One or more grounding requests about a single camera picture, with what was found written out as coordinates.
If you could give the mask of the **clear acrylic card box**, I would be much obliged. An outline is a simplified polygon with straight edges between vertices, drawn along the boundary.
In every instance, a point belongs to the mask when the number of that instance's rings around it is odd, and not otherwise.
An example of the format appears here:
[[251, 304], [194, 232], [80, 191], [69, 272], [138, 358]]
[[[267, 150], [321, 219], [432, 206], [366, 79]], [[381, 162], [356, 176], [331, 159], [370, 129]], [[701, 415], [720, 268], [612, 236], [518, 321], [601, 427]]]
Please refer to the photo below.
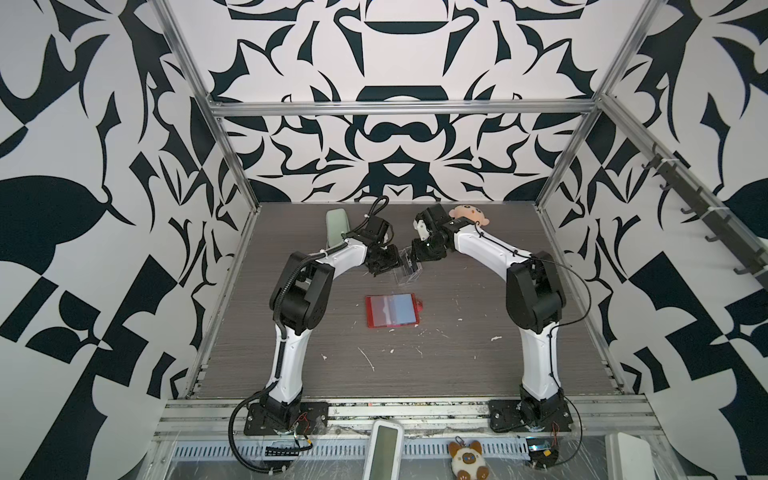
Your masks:
[[398, 253], [398, 257], [399, 264], [394, 269], [397, 285], [404, 287], [416, 282], [421, 275], [423, 268], [420, 261], [416, 258], [413, 249], [410, 246], [401, 249]]

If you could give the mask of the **red leather card holder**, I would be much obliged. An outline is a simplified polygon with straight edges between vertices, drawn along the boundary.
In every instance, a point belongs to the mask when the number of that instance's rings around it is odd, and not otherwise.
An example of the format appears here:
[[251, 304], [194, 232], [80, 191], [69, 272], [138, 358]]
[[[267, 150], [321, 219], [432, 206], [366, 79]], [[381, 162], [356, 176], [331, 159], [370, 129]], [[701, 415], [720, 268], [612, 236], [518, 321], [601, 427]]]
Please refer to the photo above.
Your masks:
[[371, 329], [418, 325], [422, 302], [413, 294], [367, 296], [367, 326]]

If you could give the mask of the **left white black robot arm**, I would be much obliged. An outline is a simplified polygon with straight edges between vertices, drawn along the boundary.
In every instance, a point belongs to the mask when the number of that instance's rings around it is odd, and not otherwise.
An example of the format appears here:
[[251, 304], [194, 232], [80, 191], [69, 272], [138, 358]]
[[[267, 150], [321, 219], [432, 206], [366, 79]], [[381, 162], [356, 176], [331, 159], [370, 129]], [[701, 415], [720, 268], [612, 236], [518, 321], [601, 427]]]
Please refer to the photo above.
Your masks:
[[290, 255], [270, 297], [276, 349], [260, 406], [287, 423], [299, 415], [303, 370], [312, 332], [323, 319], [334, 280], [364, 266], [376, 276], [399, 265], [391, 224], [370, 214], [318, 252]]

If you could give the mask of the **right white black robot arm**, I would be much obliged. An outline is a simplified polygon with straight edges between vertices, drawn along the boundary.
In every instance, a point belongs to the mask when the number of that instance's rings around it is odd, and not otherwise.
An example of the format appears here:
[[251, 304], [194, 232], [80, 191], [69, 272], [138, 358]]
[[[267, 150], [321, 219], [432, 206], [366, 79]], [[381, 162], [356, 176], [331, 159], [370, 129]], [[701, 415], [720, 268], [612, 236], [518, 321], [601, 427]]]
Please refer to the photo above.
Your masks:
[[466, 255], [505, 281], [505, 306], [522, 342], [520, 410], [527, 425], [552, 415], [565, 402], [557, 367], [557, 329], [566, 295], [557, 264], [546, 252], [532, 254], [487, 233], [479, 221], [452, 216], [439, 204], [418, 213], [413, 261]]

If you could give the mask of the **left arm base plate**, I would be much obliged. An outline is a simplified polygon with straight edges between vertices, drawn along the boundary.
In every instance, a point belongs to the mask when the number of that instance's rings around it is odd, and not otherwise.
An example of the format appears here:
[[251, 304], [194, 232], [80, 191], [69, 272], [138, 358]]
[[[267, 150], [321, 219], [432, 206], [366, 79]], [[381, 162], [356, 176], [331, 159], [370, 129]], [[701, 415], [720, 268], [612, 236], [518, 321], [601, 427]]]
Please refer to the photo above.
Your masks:
[[248, 407], [243, 433], [246, 436], [310, 435], [327, 425], [329, 407], [327, 402], [286, 404], [267, 398]]

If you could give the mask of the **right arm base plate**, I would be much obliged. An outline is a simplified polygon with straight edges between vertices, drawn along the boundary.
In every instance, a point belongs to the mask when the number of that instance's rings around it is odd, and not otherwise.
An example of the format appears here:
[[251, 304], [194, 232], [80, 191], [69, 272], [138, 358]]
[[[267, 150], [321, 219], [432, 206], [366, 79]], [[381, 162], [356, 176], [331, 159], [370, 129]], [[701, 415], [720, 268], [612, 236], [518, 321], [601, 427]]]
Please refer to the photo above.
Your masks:
[[546, 401], [494, 399], [488, 409], [489, 427], [495, 433], [550, 432], [555, 427], [569, 432], [573, 424], [566, 400], [557, 396]]

